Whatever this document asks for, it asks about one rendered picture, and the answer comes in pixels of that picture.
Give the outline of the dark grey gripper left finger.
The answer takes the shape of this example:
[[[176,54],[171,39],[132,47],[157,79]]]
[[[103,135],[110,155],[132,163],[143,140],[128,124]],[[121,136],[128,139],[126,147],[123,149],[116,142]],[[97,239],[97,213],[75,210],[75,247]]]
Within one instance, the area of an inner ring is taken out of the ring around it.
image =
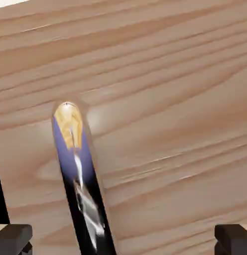
[[[32,255],[32,226],[0,224],[0,255]]]

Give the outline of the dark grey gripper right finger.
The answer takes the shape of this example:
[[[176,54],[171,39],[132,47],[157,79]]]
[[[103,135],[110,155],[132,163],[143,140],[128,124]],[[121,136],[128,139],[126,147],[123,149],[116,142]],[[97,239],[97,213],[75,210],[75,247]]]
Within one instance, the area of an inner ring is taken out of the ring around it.
[[[214,255],[247,255],[247,224],[218,224]]]

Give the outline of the light wood cabinet door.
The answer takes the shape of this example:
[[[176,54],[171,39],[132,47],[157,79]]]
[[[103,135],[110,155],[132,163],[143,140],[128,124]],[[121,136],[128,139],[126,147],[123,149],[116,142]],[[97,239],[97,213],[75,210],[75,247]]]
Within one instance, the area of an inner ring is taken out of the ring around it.
[[[52,132],[64,101],[85,113],[117,255],[214,255],[216,224],[247,223],[247,0],[0,8],[0,178],[34,255],[83,255]]]

